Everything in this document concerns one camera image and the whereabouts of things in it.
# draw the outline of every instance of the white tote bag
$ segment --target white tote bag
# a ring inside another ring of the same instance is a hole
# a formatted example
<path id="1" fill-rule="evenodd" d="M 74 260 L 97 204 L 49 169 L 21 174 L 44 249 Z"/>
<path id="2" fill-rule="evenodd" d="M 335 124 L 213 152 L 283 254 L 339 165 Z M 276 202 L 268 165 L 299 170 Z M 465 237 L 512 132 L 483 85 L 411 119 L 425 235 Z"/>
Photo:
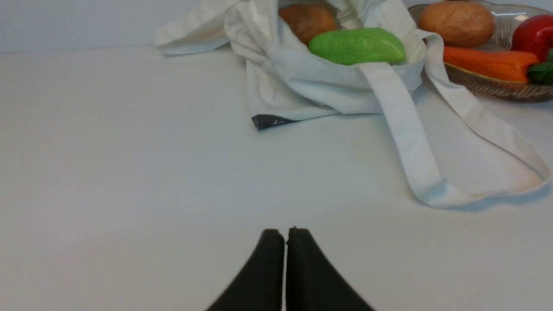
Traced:
<path id="1" fill-rule="evenodd" d="M 486 110 L 463 86 L 449 81 L 441 37 L 416 28 L 401 0 L 307 0 L 336 12 L 343 29 L 381 27 L 405 45 L 404 64 L 342 66 L 312 55 L 279 18 L 278 9 L 300 1 L 205 0 L 155 31 L 166 55 L 210 51 L 231 43 L 246 60 L 247 102 L 258 129 L 337 113 L 382 113 L 398 148 L 413 193 L 434 208 L 536 191 L 551 171 L 536 149 L 511 125 Z M 468 194 L 440 173 L 410 91 L 426 72 L 440 94 L 477 135 L 533 169 L 542 183 L 526 189 Z"/>

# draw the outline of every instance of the red bell pepper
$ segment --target red bell pepper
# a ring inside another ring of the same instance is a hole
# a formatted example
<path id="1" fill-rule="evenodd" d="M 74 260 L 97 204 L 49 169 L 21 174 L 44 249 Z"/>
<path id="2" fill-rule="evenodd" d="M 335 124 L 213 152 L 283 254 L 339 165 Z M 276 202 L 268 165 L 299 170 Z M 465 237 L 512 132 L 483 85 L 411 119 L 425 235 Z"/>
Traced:
<path id="1" fill-rule="evenodd" d="M 530 52 L 546 62 L 553 48 L 553 15 L 538 15 L 525 20 L 513 33 L 512 51 Z"/>

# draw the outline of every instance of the plastic vegetable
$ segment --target plastic vegetable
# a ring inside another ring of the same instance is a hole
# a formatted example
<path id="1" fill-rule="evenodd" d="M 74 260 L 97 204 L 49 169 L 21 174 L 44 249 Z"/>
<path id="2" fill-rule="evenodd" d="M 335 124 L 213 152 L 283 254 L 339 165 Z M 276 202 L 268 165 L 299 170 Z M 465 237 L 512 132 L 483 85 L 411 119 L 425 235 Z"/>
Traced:
<path id="1" fill-rule="evenodd" d="M 486 77 L 528 83 L 526 71 L 539 60 L 527 52 L 486 52 L 446 46 L 444 62 Z"/>
<path id="2" fill-rule="evenodd" d="M 309 42 L 309 50 L 342 65 L 368 62 L 400 63 L 405 47 L 394 34 L 382 28 L 337 30 L 320 34 Z"/>
<path id="3" fill-rule="evenodd" d="M 325 6 L 293 4 L 280 9 L 278 14 L 305 45 L 314 36 L 337 29 L 334 14 Z"/>
<path id="4" fill-rule="evenodd" d="M 526 74 L 534 83 L 553 84 L 553 63 L 533 65 Z"/>
<path id="5" fill-rule="evenodd" d="M 525 20 L 513 33 L 512 51 L 534 53 L 541 63 L 553 48 L 553 15 L 538 15 Z"/>
<path id="6" fill-rule="evenodd" d="M 476 48 L 495 31 L 494 15 L 484 5 L 470 1 L 442 1 L 427 6 L 419 28 L 437 33 L 448 46 Z"/>

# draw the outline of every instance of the orange carrot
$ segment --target orange carrot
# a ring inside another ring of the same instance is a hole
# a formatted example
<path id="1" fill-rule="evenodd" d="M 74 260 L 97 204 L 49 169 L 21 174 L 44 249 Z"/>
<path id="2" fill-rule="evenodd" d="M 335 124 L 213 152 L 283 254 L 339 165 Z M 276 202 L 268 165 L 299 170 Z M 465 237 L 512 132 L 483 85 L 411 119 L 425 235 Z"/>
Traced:
<path id="1" fill-rule="evenodd" d="M 528 83 L 530 80 L 526 77 L 526 71 L 539 60 L 536 55 L 527 52 L 486 52 L 446 46 L 444 62 L 486 77 Z"/>

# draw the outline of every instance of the white table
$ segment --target white table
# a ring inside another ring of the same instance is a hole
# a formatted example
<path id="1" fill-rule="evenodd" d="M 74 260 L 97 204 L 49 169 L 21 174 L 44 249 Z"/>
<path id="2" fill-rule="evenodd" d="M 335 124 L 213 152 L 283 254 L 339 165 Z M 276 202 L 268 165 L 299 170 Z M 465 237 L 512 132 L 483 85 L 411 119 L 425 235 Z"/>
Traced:
<path id="1" fill-rule="evenodd" d="M 257 132 L 243 90 L 228 49 L 0 56 L 0 310 L 202 310 L 264 228 L 294 225 L 378 311 L 551 310 L 549 188 L 433 210 L 382 116 Z M 433 89 L 415 98 L 451 180 L 535 181 Z M 483 101 L 553 164 L 553 102 Z"/>

